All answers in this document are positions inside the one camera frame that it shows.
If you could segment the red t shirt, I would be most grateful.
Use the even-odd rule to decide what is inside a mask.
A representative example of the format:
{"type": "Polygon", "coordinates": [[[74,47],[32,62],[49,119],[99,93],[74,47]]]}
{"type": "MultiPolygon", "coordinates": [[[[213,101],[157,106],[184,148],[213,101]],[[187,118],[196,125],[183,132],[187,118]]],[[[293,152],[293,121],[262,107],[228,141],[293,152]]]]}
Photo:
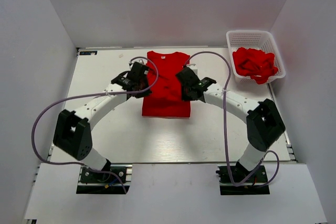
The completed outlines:
{"type": "Polygon", "coordinates": [[[191,105],[182,100],[182,87],[176,74],[185,64],[189,55],[182,52],[161,54],[155,51],[147,52],[150,68],[147,74],[152,93],[144,97],[142,116],[159,118],[189,118],[191,105]]]}

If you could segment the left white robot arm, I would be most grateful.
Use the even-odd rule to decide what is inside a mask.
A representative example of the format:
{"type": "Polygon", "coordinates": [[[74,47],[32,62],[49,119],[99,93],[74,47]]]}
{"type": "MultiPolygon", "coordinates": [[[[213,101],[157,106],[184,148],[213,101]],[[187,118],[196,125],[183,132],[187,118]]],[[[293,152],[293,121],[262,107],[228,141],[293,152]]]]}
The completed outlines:
{"type": "Polygon", "coordinates": [[[57,120],[53,144],[93,169],[93,176],[101,182],[110,178],[111,162],[93,148],[91,131],[98,122],[131,97],[142,98],[151,93],[147,74],[150,68],[138,60],[131,69],[111,80],[102,95],[73,110],[63,110],[57,120]]]}

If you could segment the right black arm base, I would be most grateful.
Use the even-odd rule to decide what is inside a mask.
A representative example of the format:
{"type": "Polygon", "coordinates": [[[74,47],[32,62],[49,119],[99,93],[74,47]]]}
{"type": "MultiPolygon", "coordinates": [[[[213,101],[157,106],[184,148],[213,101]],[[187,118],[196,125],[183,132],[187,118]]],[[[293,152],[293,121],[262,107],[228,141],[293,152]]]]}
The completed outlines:
{"type": "Polygon", "coordinates": [[[239,187],[234,186],[230,180],[227,166],[218,166],[216,171],[219,179],[219,189],[222,196],[247,196],[247,195],[269,195],[269,186],[263,186],[268,182],[268,176],[264,165],[249,177],[239,187]]]}

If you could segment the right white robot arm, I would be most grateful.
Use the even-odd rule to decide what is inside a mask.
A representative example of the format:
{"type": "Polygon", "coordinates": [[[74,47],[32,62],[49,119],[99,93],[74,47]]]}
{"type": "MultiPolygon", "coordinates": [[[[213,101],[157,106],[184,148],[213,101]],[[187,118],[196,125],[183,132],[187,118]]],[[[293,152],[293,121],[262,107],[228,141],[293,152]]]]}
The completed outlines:
{"type": "Polygon", "coordinates": [[[225,109],[246,124],[248,145],[236,163],[236,170],[241,180],[250,181],[256,175],[255,167],[286,129],[274,101],[248,99],[226,90],[209,77],[199,79],[189,67],[184,67],[176,77],[182,86],[183,100],[199,100],[225,109]]]}

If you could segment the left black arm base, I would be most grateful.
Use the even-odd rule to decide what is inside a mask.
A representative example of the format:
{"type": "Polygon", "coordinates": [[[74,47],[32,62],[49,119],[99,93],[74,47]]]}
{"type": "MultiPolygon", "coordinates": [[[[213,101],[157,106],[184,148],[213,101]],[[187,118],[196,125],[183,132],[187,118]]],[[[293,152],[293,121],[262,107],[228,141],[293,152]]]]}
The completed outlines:
{"type": "Polygon", "coordinates": [[[116,176],[94,173],[83,166],[79,173],[76,194],[125,195],[131,185],[132,165],[112,165],[110,172],[116,174],[116,176]]]}

